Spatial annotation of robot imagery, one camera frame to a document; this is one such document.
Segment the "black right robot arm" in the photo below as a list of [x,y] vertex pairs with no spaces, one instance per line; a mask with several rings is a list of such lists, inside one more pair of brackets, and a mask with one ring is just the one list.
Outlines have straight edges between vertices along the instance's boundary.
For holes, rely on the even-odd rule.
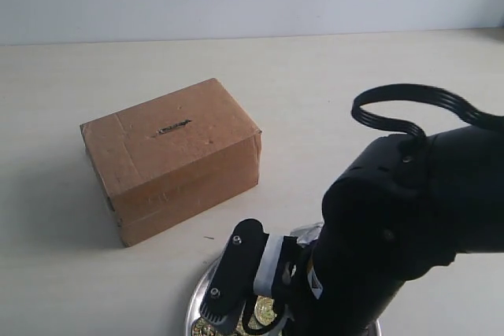
[[373,141],[329,187],[286,335],[362,335],[402,286],[459,253],[503,250],[503,135],[463,127]]

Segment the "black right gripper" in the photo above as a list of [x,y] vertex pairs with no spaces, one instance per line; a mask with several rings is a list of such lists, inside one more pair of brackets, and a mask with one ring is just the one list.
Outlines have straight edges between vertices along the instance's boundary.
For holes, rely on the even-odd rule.
[[283,335],[326,335],[323,302],[311,288],[314,239],[300,246],[297,239],[285,236],[272,285],[274,309],[282,316]]

